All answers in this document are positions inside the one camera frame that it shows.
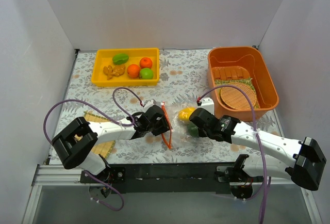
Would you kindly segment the orange fake tangerine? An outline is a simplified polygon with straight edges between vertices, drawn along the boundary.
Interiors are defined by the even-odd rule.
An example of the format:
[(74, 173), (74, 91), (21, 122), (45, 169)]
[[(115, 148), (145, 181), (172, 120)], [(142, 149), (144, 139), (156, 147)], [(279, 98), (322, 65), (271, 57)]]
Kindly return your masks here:
[(138, 78), (140, 76), (140, 66), (137, 64), (131, 64), (127, 67), (127, 75), (130, 78)]
[(140, 59), (139, 65), (141, 69), (143, 68), (151, 69), (153, 66), (153, 61), (149, 57), (143, 57)]

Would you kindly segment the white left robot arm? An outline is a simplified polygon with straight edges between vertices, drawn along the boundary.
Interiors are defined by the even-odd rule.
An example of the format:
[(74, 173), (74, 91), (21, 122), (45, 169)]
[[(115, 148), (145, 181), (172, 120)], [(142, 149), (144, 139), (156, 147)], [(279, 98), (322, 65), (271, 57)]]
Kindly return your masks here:
[(75, 118), (52, 140), (53, 148), (65, 169), (81, 168), (92, 174), (100, 183), (109, 179), (106, 160), (92, 152), (95, 145), (117, 140), (134, 140), (151, 133), (154, 136), (170, 131), (163, 109), (150, 105), (143, 112), (135, 113), (117, 123), (88, 122), (84, 117)]

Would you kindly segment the clear zip top bag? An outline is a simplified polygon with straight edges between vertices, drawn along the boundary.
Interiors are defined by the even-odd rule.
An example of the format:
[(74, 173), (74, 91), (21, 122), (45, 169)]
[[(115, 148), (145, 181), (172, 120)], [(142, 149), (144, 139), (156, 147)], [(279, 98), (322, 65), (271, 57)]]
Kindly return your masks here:
[(197, 145), (202, 141), (203, 138), (200, 137), (191, 137), (187, 133), (187, 125), (191, 123), (182, 122), (178, 119), (178, 112), (187, 107), (197, 106), (195, 103), (174, 103), (169, 104), (167, 102), (161, 103), (161, 108), (165, 113), (165, 117), (170, 125), (170, 130), (161, 134), (163, 142), (166, 146), (173, 150), (180, 147)]

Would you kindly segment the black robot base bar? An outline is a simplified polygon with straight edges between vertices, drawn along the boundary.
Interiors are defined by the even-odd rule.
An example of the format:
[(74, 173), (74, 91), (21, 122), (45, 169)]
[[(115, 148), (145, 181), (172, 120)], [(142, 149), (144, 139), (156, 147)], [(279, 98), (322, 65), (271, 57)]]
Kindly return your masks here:
[(80, 182), (108, 183), (120, 193), (211, 192), (230, 194), (231, 183), (260, 183), (261, 176), (251, 177), (235, 162), (113, 164), (98, 175), (82, 172)]

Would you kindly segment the light green fake apple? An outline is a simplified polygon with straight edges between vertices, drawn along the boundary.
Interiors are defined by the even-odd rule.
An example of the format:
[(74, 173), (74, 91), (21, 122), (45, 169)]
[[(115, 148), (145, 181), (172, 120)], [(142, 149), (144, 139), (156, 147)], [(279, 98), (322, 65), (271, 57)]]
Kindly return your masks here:
[(154, 73), (150, 68), (142, 68), (139, 72), (140, 79), (153, 79)]

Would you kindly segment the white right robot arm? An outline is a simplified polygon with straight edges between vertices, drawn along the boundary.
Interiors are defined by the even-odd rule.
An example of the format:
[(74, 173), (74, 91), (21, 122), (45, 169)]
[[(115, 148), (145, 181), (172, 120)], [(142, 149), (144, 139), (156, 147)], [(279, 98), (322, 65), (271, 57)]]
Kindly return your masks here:
[(254, 131), (237, 118), (224, 115), (218, 119), (203, 108), (196, 109), (189, 120), (198, 127), (202, 137), (249, 147), (268, 155), (268, 158), (248, 157), (244, 163), (235, 166), (233, 174), (238, 181), (266, 174), (291, 179), (307, 190), (318, 190), (326, 158), (315, 139), (306, 137), (301, 141)]

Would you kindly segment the green fake pepper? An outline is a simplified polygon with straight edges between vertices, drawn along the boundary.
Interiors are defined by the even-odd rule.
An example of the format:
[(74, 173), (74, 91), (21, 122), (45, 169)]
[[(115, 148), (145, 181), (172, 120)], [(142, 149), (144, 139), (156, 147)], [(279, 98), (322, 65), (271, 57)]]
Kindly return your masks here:
[(122, 65), (127, 63), (129, 60), (129, 56), (125, 53), (119, 53), (113, 56), (112, 62), (114, 65)]

